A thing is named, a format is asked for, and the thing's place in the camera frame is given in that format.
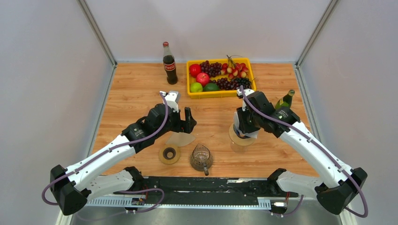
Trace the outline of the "white paper coffee filter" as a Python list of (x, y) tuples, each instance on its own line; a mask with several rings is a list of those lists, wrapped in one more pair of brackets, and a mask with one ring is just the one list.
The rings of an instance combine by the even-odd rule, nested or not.
[(233, 117), (234, 123), (233, 123), (233, 130), (235, 134), (240, 138), (240, 139), (249, 139), (249, 138), (255, 138), (257, 139), (259, 131), (255, 131), (252, 133), (242, 133), (239, 129), (239, 119), (238, 119), (238, 114), (237, 112), (234, 113)]

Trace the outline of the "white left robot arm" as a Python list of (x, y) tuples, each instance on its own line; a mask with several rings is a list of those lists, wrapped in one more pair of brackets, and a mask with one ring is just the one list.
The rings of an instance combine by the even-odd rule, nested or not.
[(49, 188), (63, 215), (72, 215), (81, 210), (91, 199), (113, 192), (130, 191), (138, 194), (143, 190), (135, 167), (119, 173), (103, 176), (102, 173), (125, 158), (138, 154), (153, 145), (167, 132), (190, 134), (197, 122), (191, 109), (184, 108), (185, 119), (180, 111), (165, 104), (157, 104), (147, 116), (128, 125), (111, 143), (90, 157), (70, 165), (61, 165), (50, 171)]

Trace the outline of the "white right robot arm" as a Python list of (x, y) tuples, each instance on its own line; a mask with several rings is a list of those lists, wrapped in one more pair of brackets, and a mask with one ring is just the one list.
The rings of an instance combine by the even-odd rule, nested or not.
[(316, 199), (335, 215), (347, 210), (360, 218), (368, 216), (361, 189), (367, 173), (362, 168), (352, 168), (333, 155), (290, 107), (274, 108), (263, 92), (252, 89), (238, 89), (237, 97), (243, 102), (230, 127), (230, 138), (235, 144), (251, 145), (263, 129), (291, 146), (319, 175), (311, 177), (277, 169), (268, 178), (271, 194), (293, 192)]

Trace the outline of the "clear glass server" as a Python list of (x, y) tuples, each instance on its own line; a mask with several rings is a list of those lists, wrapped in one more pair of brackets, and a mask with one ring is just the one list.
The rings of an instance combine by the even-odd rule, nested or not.
[(237, 154), (244, 154), (247, 152), (248, 146), (242, 146), (242, 145), (238, 145), (238, 144), (232, 142), (230, 144), (230, 148), (233, 152), (235, 152)]

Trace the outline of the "light green apple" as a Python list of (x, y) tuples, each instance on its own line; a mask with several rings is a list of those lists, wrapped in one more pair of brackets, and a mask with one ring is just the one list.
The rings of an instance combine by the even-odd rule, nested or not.
[(203, 91), (203, 86), (199, 82), (194, 82), (190, 85), (190, 92), (191, 93), (198, 93)]

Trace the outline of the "dark green lime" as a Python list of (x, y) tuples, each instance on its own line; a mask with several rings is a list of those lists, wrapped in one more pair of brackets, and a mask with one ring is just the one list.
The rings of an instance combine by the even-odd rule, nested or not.
[(203, 88), (203, 91), (204, 91), (204, 92), (219, 91), (219, 90), (220, 90), (219, 86), (218, 86), (216, 83), (212, 83), (212, 82), (208, 83), (208, 84)]

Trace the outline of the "green champagne bottle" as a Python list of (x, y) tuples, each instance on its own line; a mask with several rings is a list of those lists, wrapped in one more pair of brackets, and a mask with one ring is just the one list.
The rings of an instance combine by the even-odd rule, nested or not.
[(281, 107), (291, 108), (292, 99), (294, 95), (295, 95), (295, 90), (289, 90), (285, 96), (283, 96), (276, 102), (275, 109), (279, 109)]

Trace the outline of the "pink red apple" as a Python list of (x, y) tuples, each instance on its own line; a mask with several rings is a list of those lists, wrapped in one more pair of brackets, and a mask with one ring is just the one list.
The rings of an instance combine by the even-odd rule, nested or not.
[(200, 83), (202, 87), (205, 87), (210, 82), (210, 77), (207, 73), (199, 73), (196, 76), (196, 82)]

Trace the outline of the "dark grape bunch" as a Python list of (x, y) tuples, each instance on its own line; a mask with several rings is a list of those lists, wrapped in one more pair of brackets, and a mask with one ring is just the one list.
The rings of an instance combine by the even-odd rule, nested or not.
[(248, 78), (234, 78), (232, 80), (220, 78), (211, 80), (210, 83), (216, 84), (220, 90), (237, 90), (240, 86), (243, 86), (244, 89), (248, 89), (252, 86), (252, 82)]

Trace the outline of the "yellow plastic fruit tray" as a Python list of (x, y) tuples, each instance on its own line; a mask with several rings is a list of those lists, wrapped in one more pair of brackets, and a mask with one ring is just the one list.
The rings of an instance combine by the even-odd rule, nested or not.
[[(257, 85), (256, 85), (256, 80), (255, 77), (253, 75), (253, 70), (252, 70), (252, 66), (251, 66), (251, 62), (248, 58), (232, 58), (232, 60), (234, 62), (237, 63), (244, 63), (246, 65), (246, 67), (248, 68), (248, 73), (246, 78), (249, 79), (249, 81), (251, 82), (250, 88), (253, 91), (257, 90)], [(190, 74), (190, 70), (189, 67), (193, 64), (200, 64), (203, 61), (206, 60), (189, 60), (186, 62), (186, 83), (187, 83), (187, 94), (190, 98), (224, 98), (224, 97), (232, 97), (232, 96), (236, 96), (237, 91), (236, 90), (219, 90), (219, 91), (203, 91), (203, 92), (191, 92), (190, 90), (190, 85), (194, 82), (196, 82), (196, 79), (194, 77), (191, 76)]]

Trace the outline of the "red cherries bunch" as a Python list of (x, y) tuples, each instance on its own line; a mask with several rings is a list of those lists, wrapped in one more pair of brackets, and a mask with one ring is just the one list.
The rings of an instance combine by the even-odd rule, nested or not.
[(248, 58), (237, 55), (227, 55), (224, 60), (219, 61), (221, 70), (219, 76), (228, 80), (236, 78), (250, 78), (252, 75), (251, 63)]

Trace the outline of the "purple grape bunch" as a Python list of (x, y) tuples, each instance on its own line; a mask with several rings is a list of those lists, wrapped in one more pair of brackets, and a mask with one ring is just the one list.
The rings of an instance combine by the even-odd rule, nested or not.
[(217, 77), (221, 75), (222, 64), (219, 62), (211, 63), (206, 60), (199, 64), (201, 72), (206, 73), (209, 77)]

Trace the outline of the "glass cola bottle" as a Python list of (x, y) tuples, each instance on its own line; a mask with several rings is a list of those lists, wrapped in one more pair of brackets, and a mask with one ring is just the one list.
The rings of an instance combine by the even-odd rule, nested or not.
[(171, 52), (168, 42), (163, 42), (163, 66), (166, 71), (167, 81), (169, 84), (174, 85), (178, 82), (176, 73), (176, 62)]

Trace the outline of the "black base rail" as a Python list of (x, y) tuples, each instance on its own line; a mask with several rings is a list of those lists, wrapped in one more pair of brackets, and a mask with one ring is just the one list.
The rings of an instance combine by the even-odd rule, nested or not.
[(182, 207), (254, 207), (282, 214), (289, 198), (267, 178), (146, 177), (134, 182), (127, 193), (140, 195), (139, 205)]

